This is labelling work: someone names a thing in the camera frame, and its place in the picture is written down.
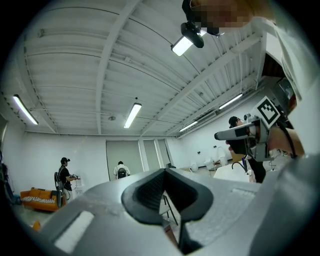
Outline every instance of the camera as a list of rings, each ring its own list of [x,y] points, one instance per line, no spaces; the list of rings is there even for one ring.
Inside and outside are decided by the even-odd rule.
[[[181,34],[189,39],[196,47],[204,47],[204,40],[202,39],[201,27],[196,23],[205,24],[206,21],[200,22],[201,17],[196,16],[196,13],[190,7],[191,0],[183,0],[182,9],[185,13],[187,22],[181,24]],[[218,27],[207,27],[206,32],[210,35],[216,36],[217,38],[223,35],[224,33],[219,33]]]

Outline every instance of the ceiling beam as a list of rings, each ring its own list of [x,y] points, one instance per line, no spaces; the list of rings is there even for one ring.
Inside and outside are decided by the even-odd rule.
[[[118,18],[113,24],[112,29],[103,47],[103,51],[101,54],[101,59],[98,67],[98,74],[96,77],[96,91],[95,91],[95,110],[97,112],[96,125],[97,125],[97,130],[99,135],[101,134],[101,115],[99,114],[99,112],[101,112],[102,90],[104,87],[105,73],[108,67],[110,55],[115,45],[115,42],[117,41],[120,31],[124,27],[129,16],[133,13],[133,11],[136,9],[136,7],[141,1],[142,0],[128,1],[127,5],[120,12]]]
[[[235,59],[239,53],[244,52],[254,44],[260,41],[260,36],[252,34],[235,47],[231,48],[224,55],[213,62],[208,68],[206,68],[202,73],[195,77],[186,87],[184,87],[156,116],[155,119],[158,120],[163,117],[170,109],[172,109],[176,104],[183,100],[189,93],[199,86],[206,78],[211,76],[213,72],[219,68],[224,67],[227,63]],[[142,135],[144,135],[154,124],[154,121],[149,122],[146,127],[142,130]]]
[[[252,21],[252,27],[257,33],[267,32],[276,37],[275,24],[265,18],[255,17]]]
[[[27,125],[25,127],[25,131],[29,133],[41,133],[41,134],[54,134],[50,129],[44,126],[32,126]],[[60,127],[59,128],[59,135],[79,135],[79,136],[110,136],[110,137],[131,137],[135,136],[136,140],[139,139],[141,136],[141,130],[102,130],[102,134],[97,134],[97,130],[95,129],[81,129],[81,128],[67,128],[67,127]],[[151,132],[150,134],[146,135],[147,137],[168,137],[163,132]]]
[[[259,56],[259,67],[256,74],[256,84],[255,89],[258,89],[258,84],[264,70],[265,59],[266,59],[266,50],[267,50],[267,32],[262,32],[262,37],[260,40],[260,56]]]
[[[50,128],[53,133],[57,133],[57,126],[49,116],[46,108],[44,107],[39,95],[37,94],[36,88],[33,85],[33,81],[28,70],[28,62],[26,59],[26,48],[24,37],[21,36],[19,41],[16,44],[16,52],[15,52],[15,62],[18,68],[18,75],[20,77],[21,86],[24,88],[24,91],[28,95],[29,101],[32,104],[32,107],[35,108],[40,103],[43,107],[44,111],[38,111],[39,116],[42,117],[46,125]]]
[[[182,134],[181,136],[178,137],[178,139],[183,138],[184,136],[200,129],[201,127],[204,127],[210,123],[212,123],[213,121],[221,118],[222,116],[230,113],[231,111],[233,111],[234,109],[240,107],[242,104],[244,104],[245,102],[249,101],[250,99],[252,99],[254,96],[256,96],[258,93],[260,93],[262,90],[264,89],[264,86],[260,87],[258,90],[253,90],[252,92],[248,93],[247,95],[244,96],[244,99],[242,99],[241,101],[239,101],[237,104],[235,104],[234,106],[228,108],[227,110],[219,113],[218,115],[214,116],[213,118],[210,118],[209,120],[206,120],[203,123],[200,123],[199,125],[195,126],[194,128],[191,128],[190,130],[188,130],[186,133]]]
[[[257,74],[254,72],[251,75],[247,76],[242,81],[242,88],[250,86],[250,84],[253,84],[255,81]],[[240,93],[240,87],[241,82],[237,83],[234,87],[223,93],[218,98],[214,99],[212,102],[210,102],[208,105],[204,106],[203,108],[199,109],[197,112],[186,118],[181,122],[181,124],[177,124],[174,127],[172,127],[170,130],[166,132],[166,135],[170,135],[180,129],[182,126],[188,125],[191,121],[196,119],[197,117],[203,115],[205,112],[211,110],[212,108],[216,107],[217,105],[220,105],[227,100],[230,99],[230,97],[234,96],[237,92]]]

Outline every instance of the black strap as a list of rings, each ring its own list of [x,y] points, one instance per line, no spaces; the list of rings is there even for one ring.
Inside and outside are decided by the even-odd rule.
[[[286,127],[284,126],[284,124],[280,121],[277,121],[276,124],[279,126],[279,128],[284,132],[286,138],[288,139],[289,141],[289,144],[290,144],[290,147],[291,147],[291,150],[292,150],[292,158],[295,159],[297,158],[297,155],[296,155],[296,151],[295,151],[295,147],[294,147],[294,143],[286,129]]]
[[[62,171],[64,168],[66,168],[64,165],[61,165],[60,168],[59,168],[58,174],[59,174],[59,176],[60,176],[60,180],[61,180],[61,171]],[[66,179],[65,183],[62,183],[62,184],[63,184],[63,187],[64,187],[66,190],[72,191],[71,184],[70,184],[70,185],[66,185],[67,182],[68,182],[68,181],[67,181],[67,179]]]

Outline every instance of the white table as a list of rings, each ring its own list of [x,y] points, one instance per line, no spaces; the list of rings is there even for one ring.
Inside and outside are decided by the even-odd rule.
[[[247,175],[245,170],[239,164],[235,163],[233,165],[233,169],[231,166],[232,164],[228,164],[219,167],[213,178],[235,182],[250,182],[250,175]]]

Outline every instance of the black cap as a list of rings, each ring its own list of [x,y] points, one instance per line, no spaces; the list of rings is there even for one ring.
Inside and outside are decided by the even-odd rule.
[[[65,162],[70,162],[70,159],[68,159],[66,157],[62,157],[60,162],[61,162],[61,164],[64,164]]]
[[[236,116],[230,117],[230,119],[229,119],[229,125],[231,126],[230,128],[236,127],[238,120],[239,120],[239,118]]]

